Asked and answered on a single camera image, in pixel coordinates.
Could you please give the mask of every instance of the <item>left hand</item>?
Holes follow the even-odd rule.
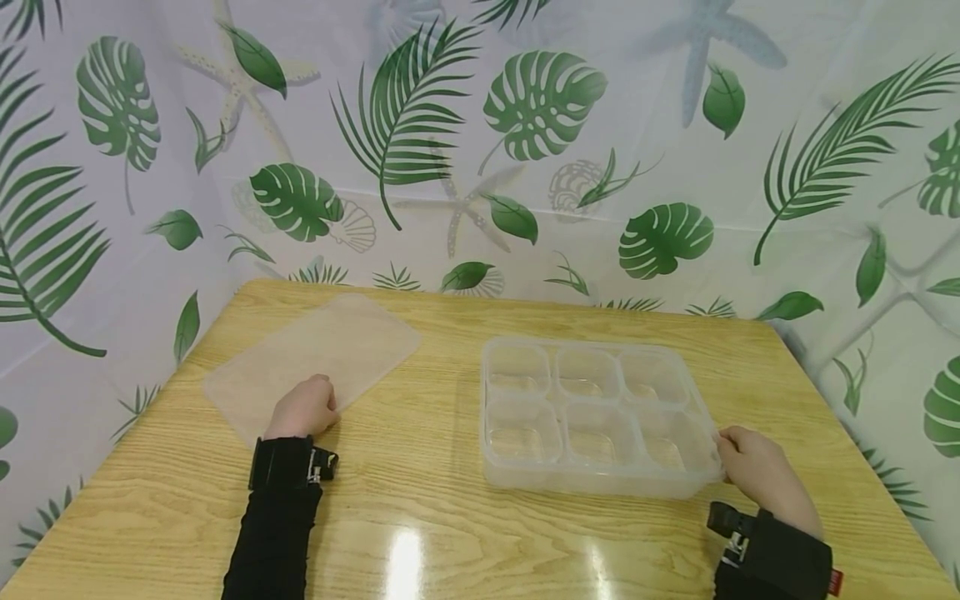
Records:
[[[330,378],[313,375],[298,383],[276,404],[263,440],[319,435],[340,420],[336,410],[337,398]]]

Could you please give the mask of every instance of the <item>right hand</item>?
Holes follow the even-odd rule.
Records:
[[[777,520],[823,539],[824,526],[813,500],[779,444],[735,425],[720,431],[717,449],[727,477],[744,495]]]

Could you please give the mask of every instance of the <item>translucent lid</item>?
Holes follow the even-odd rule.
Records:
[[[206,396],[253,447],[276,402],[314,373],[330,376],[342,412],[420,345],[410,325],[360,294],[341,294],[212,372]]]

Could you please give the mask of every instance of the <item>container compartment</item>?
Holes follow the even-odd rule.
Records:
[[[640,442],[629,416],[616,406],[571,402],[564,412],[566,439],[575,463],[593,466],[636,465]]]
[[[558,387],[568,396],[616,400],[620,376],[607,352],[591,348],[561,348],[557,352]]]
[[[716,442],[690,415],[666,411],[657,419],[640,422],[647,453],[666,470],[719,472]]]
[[[627,350],[620,354],[627,392],[638,400],[659,400],[677,407],[690,401],[683,359],[669,350]]]
[[[564,451],[556,414],[545,402],[493,400],[487,405],[486,417],[487,446],[501,460],[556,463]]]
[[[500,343],[486,352],[487,384],[501,394],[543,396],[550,387],[550,366],[543,348]]]

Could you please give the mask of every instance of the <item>wrist strap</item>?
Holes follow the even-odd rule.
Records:
[[[823,600],[830,587],[833,553],[816,538],[761,510],[747,516],[723,502],[710,503],[707,527],[731,540],[723,562],[744,576],[798,600]]]

